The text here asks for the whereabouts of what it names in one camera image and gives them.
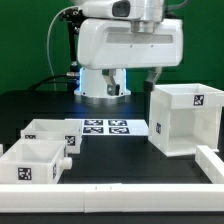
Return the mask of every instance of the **white border frame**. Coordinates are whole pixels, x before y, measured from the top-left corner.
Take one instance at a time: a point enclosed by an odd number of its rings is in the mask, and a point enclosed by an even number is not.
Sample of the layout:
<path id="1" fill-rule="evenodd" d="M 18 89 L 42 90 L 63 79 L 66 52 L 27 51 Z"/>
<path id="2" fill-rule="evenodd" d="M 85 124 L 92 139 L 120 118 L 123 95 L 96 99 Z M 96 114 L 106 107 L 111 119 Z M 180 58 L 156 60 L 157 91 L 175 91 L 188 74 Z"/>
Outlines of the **white border frame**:
<path id="1" fill-rule="evenodd" d="M 1 185 L 0 212 L 224 211 L 222 184 Z"/>

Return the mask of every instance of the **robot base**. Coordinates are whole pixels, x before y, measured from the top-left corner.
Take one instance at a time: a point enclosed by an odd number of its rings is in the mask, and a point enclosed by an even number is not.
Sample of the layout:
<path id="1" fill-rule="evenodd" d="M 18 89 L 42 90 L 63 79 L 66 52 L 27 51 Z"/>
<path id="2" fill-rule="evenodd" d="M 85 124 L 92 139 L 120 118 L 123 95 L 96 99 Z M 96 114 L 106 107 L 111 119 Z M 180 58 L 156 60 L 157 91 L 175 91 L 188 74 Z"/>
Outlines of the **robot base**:
<path id="1" fill-rule="evenodd" d="M 128 102 L 131 92 L 126 89 L 126 70 L 80 70 L 80 87 L 75 99 L 90 104 L 117 104 Z"/>

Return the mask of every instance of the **white box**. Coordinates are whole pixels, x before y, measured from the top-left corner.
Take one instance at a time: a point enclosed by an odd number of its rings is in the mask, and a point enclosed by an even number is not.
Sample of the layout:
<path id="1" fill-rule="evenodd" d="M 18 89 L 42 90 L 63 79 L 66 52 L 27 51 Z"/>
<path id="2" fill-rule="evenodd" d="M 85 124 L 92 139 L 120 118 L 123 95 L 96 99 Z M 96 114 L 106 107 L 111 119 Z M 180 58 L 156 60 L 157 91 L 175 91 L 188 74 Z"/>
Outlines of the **white box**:
<path id="1" fill-rule="evenodd" d="M 156 85 L 151 93 L 149 141 L 166 156 L 217 149 L 224 92 L 201 84 Z"/>
<path id="2" fill-rule="evenodd" d="M 0 158 L 0 184 L 56 184 L 72 159 L 66 141 L 20 139 Z"/>
<path id="3" fill-rule="evenodd" d="M 21 131 L 21 138 L 66 140 L 67 152 L 79 154 L 82 142 L 82 121 L 34 119 Z"/>

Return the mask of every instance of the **black table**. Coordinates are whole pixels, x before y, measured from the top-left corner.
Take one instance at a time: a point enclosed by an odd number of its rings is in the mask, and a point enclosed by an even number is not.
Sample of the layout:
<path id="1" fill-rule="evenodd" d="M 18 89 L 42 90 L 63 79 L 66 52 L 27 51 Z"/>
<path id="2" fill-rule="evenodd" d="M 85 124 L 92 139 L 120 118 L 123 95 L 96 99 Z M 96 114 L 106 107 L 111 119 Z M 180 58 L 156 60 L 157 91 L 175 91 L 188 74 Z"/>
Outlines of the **black table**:
<path id="1" fill-rule="evenodd" d="M 67 92 L 12 91 L 0 95 L 0 143 L 4 151 L 32 119 L 144 119 L 144 94 L 125 104 L 96 106 L 74 100 Z M 221 121 L 219 156 L 224 151 Z M 194 156 L 167 158 L 145 137 L 84 136 L 81 154 L 60 183 L 211 183 Z M 224 212 L 0 214 L 0 223 L 223 223 Z"/>

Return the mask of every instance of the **black cable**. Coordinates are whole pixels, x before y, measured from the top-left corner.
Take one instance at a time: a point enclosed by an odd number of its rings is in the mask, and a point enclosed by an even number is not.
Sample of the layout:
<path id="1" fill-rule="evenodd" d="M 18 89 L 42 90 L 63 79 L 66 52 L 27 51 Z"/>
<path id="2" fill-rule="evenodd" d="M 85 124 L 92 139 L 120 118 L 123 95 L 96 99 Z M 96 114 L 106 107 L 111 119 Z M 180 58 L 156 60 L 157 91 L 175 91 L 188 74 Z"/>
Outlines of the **black cable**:
<path id="1" fill-rule="evenodd" d="M 68 39 L 69 39 L 69 48 L 70 48 L 70 71 L 71 72 L 79 72 L 79 66 L 78 66 L 78 60 L 76 56 L 76 41 L 75 36 L 79 35 L 79 31 L 81 28 L 82 23 L 87 18 L 83 16 L 82 10 L 79 10 L 78 8 L 70 8 L 65 11 L 63 11 L 59 15 L 59 20 L 67 21 L 67 28 L 68 28 Z"/>
<path id="2" fill-rule="evenodd" d="M 72 83 L 72 82 L 42 82 L 42 83 L 38 83 L 36 85 L 33 85 L 32 88 L 29 88 L 28 89 L 28 91 L 35 91 L 41 85 L 45 85 L 45 84 L 56 84 L 56 83 L 69 84 L 69 83 Z"/>
<path id="3" fill-rule="evenodd" d="M 37 88 L 39 85 L 42 85 L 42 83 L 44 82 L 47 82 L 47 81 L 50 81 L 52 79 L 58 79 L 58 78 L 66 78 L 67 76 L 66 75 L 54 75 L 54 76 L 50 76 L 50 77 L 47 77 L 46 79 L 43 79 L 41 80 L 40 82 L 30 86 L 27 90 L 30 91 L 32 90 L 33 88 Z"/>

